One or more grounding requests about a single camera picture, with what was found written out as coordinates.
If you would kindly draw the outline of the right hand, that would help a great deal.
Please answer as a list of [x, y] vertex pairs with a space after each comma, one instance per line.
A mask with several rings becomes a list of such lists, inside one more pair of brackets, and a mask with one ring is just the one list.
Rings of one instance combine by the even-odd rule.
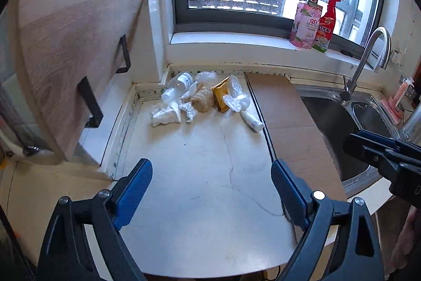
[[408, 264], [408, 256], [415, 244], [415, 222], [419, 217], [420, 210], [411, 206], [390, 258], [390, 272], [403, 269]]

